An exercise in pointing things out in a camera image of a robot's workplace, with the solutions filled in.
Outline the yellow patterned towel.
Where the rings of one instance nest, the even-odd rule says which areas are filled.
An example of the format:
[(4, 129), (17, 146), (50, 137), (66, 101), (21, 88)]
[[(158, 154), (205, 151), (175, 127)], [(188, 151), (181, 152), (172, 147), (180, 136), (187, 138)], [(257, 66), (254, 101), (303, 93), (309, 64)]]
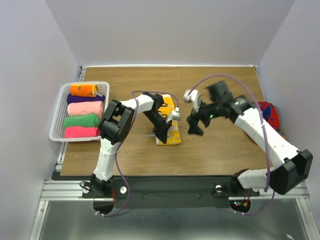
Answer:
[[(172, 111), (176, 109), (176, 105), (174, 104), (173, 98), (169, 94), (162, 95), (164, 100), (164, 105), (161, 106), (158, 112), (161, 114), (163, 118), (168, 117)], [(164, 144), (157, 137), (155, 138), (155, 142), (157, 146), (171, 146), (171, 145), (179, 145), (182, 143), (178, 121), (172, 120), (172, 126), (169, 128), (167, 133), (167, 142)]]

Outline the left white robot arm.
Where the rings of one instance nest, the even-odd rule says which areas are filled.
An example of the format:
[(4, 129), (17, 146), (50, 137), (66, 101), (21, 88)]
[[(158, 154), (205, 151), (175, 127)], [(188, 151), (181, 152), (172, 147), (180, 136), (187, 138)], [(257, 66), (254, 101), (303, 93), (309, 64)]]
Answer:
[(165, 105), (162, 95), (143, 92), (126, 101), (113, 99), (109, 102), (99, 124), (100, 152), (95, 170), (90, 177), (90, 187), (100, 197), (112, 190), (113, 169), (119, 147), (127, 138), (137, 115), (143, 113), (153, 124), (153, 134), (162, 143), (167, 142), (172, 120), (158, 112)]

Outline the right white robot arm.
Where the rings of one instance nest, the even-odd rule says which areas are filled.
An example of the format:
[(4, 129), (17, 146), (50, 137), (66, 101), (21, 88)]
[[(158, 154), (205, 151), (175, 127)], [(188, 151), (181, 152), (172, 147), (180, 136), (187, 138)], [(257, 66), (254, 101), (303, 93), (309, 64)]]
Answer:
[(284, 139), (264, 118), (258, 103), (245, 95), (234, 97), (225, 81), (207, 86), (211, 103), (201, 100), (196, 88), (188, 89), (183, 95), (186, 103), (193, 107), (187, 117), (188, 133), (202, 136), (198, 126), (203, 122), (210, 125), (213, 118), (224, 117), (239, 127), (266, 154), (265, 169), (244, 169), (233, 175), (230, 182), (231, 192), (242, 195), (248, 189), (271, 188), (280, 195), (305, 181), (310, 173), (313, 155)]

